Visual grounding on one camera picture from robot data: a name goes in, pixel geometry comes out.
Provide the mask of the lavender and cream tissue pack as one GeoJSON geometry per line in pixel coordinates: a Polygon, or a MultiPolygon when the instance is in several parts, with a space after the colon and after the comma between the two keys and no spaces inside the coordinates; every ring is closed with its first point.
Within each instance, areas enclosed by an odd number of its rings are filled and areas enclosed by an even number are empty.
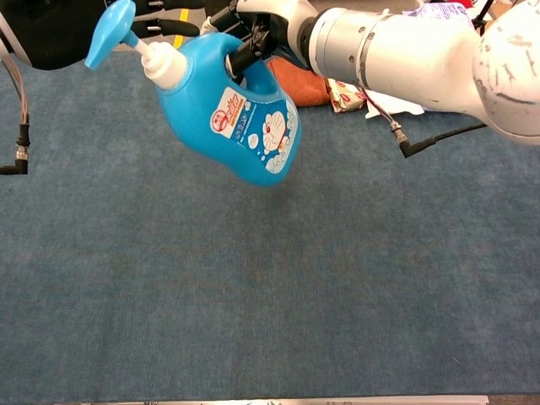
{"type": "Polygon", "coordinates": [[[462,19],[472,22],[467,4],[462,0],[422,0],[413,10],[402,11],[402,15],[430,19],[462,19]]]}

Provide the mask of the black tripod stand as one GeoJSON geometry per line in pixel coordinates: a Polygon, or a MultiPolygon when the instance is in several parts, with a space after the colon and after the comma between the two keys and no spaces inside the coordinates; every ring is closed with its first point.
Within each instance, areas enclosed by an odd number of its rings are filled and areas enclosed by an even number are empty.
{"type": "Polygon", "coordinates": [[[489,16],[489,10],[494,3],[494,0],[471,0],[472,7],[469,11],[472,12],[472,25],[474,29],[482,35],[487,29],[487,24],[492,18],[489,16]]]}

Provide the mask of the blue detergent pump bottle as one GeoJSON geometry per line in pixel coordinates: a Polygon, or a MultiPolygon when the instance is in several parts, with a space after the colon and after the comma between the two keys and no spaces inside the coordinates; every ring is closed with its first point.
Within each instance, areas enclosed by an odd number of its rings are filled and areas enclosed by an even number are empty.
{"type": "Polygon", "coordinates": [[[189,148],[227,166],[257,186],[278,184],[289,173],[300,145],[297,108],[267,65],[258,60],[233,78],[232,56],[241,41],[208,33],[179,49],[143,43],[132,31],[133,0],[116,0],[94,29],[85,64],[95,70],[119,44],[141,55],[165,119],[189,148]]]}

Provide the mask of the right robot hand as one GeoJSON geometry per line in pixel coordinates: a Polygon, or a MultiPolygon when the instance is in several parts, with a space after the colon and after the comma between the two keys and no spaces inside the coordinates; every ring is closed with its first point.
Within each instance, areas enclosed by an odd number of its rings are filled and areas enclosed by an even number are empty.
{"type": "Polygon", "coordinates": [[[221,32],[240,40],[225,58],[238,78],[258,61],[282,57],[309,70],[308,43],[317,11],[308,0],[221,0],[222,7],[202,23],[201,32],[221,32]]]}

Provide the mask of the white wipes pack blue label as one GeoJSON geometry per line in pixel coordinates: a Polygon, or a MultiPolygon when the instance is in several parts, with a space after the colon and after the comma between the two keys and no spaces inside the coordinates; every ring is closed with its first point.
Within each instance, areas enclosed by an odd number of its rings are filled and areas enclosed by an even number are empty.
{"type": "Polygon", "coordinates": [[[368,100],[366,101],[368,109],[365,114],[366,119],[380,115],[380,112],[372,105],[372,101],[374,101],[384,112],[392,116],[403,112],[412,115],[424,114],[424,108],[421,105],[368,89],[365,93],[368,95],[368,100]]]}

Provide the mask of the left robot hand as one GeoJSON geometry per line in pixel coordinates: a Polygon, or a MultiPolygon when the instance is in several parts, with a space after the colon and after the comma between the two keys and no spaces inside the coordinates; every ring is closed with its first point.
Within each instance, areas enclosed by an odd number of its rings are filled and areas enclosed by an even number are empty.
{"type": "MultiPolygon", "coordinates": [[[[119,0],[0,0],[0,62],[17,57],[38,70],[65,68],[86,58],[95,26],[119,0]]],[[[135,17],[171,9],[203,8],[203,0],[131,0],[135,17]]],[[[141,39],[157,35],[199,35],[199,28],[177,19],[133,21],[141,39]]]]}

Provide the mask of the aluminium table edge rail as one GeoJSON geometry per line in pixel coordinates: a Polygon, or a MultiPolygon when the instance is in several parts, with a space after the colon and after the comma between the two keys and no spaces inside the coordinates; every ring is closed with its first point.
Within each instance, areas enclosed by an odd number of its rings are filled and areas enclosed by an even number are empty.
{"type": "Polygon", "coordinates": [[[237,399],[216,401],[58,402],[52,405],[491,405],[486,395],[237,399]]]}

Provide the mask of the cardboard box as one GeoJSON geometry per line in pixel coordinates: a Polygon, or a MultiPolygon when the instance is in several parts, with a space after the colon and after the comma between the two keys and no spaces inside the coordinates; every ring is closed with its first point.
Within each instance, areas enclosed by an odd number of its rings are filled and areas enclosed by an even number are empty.
{"type": "Polygon", "coordinates": [[[510,10],[513,7],[513,2],[514,0],[494,0],[489,10],[492,20],[496,20],[510,10]]]}

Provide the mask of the cream red-print snack pack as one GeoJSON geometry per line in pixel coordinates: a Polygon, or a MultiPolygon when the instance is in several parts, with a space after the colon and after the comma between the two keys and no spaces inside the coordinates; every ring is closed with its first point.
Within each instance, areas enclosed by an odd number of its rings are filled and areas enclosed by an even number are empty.
{"type": "Polygon", "coordinates": [[[335,113],[356,111],[365,104],[365,97],[359,88],[332,78],[326,79],[327,93],[335,113]]]}

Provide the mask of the brown folded towel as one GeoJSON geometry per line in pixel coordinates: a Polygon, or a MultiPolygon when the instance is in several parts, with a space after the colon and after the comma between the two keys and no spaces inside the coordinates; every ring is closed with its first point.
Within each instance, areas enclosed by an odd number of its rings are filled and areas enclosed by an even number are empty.
{"type": "Polygon", "coordinates": [[[267,66],[298,107],[330,103],[324,78],[311,71],[296,67],[281,57],[272,58],[267,62],[267,66]]]}

